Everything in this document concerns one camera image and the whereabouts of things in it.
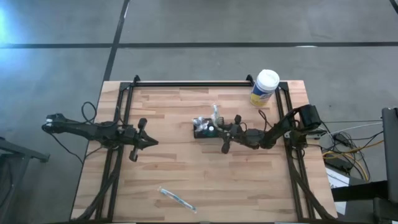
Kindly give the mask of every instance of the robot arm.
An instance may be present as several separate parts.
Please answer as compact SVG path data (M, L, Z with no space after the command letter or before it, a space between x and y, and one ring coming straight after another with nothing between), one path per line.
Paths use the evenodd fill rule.
M299 114L300 121L295 119L296 114ZM291 145L297 146L299 144L306 144L306 135L310 131L317 129L319 125L321 125L321 120L315 106L305 105L289 111L284 118L269 131L264 132L258 129L247 129L243 131L240 124L241 117L240 115L236 115L234 124L231 123L229 125L220 126L224 131L221 133L221 137L224 139L224 144L221 148L223 153L228 153L231 141L252 149L258 149L259 147L270 149L275 145L276 140L286 133L289 134Z
M67 119L63 114L51 114L47 116L43 131L53 133L71 133L82 136L89 141L95 140L103 147L114 149L120 144L132 145L134 149L130 153L130 160L137 161L137 150L158 144L158 141L149 137L144 131L147 120L141 118L138 122L138 131L133 125L118 125L113 121L102 123L78 122Z

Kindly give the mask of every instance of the concrete floor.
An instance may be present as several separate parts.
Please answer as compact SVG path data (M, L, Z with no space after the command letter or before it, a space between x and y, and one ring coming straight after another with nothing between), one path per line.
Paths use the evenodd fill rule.
M122 4L2 0L0 44L112 43ZM388 0L135 0L120 42L398 41L397 25ZM56 112L81 120L81 104L98 100L109 53L0 49L0 136L51 154L46 164L31 162L17 198L16 223L68 220L81 165L40 126ZM372 123L383 107L397 106L397 58L398 47L119 49L110 79L242 80L269 68L283 80L305 80L310 102L337 131ZM348 132L362 138L381 129ZM58 137L83 157L86 140ZM383 146L364 152L372 180L384 180Z

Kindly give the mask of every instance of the plastic bottle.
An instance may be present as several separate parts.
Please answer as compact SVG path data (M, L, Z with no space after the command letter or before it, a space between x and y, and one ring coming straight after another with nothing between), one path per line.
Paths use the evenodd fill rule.
M264 106L279 85L279 76L272 70L264 69L257 76L256 84L250 95L254 106Z

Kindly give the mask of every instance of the butcher block tabletop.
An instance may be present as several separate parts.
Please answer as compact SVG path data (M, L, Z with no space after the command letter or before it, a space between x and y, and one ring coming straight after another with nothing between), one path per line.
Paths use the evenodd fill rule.
M304 82L287 83L293 107L308 104ZM96 122L113 120L119 85L104 82ZM140 118L146 118L145 130L159 145L138 151L137 162L129 159L132 146L125 146L113 222L297 221L282 138L270 150L232 142L228 154L221 152L221 139L193 138L192 119L209 118L213 104L226 123L239 114L248 128L264 129L258 109L270 124L277 123L275 95L258 108L250 103L250 92L251 87L134 87L129 124L136 127ZM98 142L90 142L87 154L99 147ZM85 160L71 218L82 214L98 193L105 159L106 149L100 149ZM319 147L306 148L304 161L311 191L336 216ZM160 194L159 187L195 206L197 213ZM307 214L303 193L300 198Z

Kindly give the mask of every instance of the wire bundle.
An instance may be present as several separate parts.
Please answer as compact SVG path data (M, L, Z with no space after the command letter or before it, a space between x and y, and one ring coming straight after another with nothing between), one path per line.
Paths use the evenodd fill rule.
M348 133L344 132L348 129L344 129L341 131L336 131L336 132L331 133L330 130L328 129L327 125L324 122L322 122L322 124L325 126L326 130L328 131L328 135L330 136L330 138L332 140L331 147L324 148L324 147L320 146L323 151L323 153L322 153L323 159L336 159L339 157L344 157L351 164L351 168L355 168L359 172L362 179L364 179L365 181L369 181L371 178L371 175L370 175L369 167L364 158L364 154L362 153L362 150L382 143L384 140L370 144L373 139L375 139L378 135L380 135L383 132L381 131L381 132L376 133L367 138L353 139ZM367 124L366 126L375 125L375 124L380 124L380 123ZM347 139L348 143L352 146L351 150L343 152L343 151L340 151L339 149L337 149L336 146L339 145L340 143L336 143L334 141L332 134L342 134ZM355 140L367 140L367 139L369 139L369 141L363 147L358 147L354 143ZM361 155L360 160L356 159L357 152L360 153L360 155ZM362 166L362 164L360 163L360 161L364 162L366 171L365 171L364 167Z

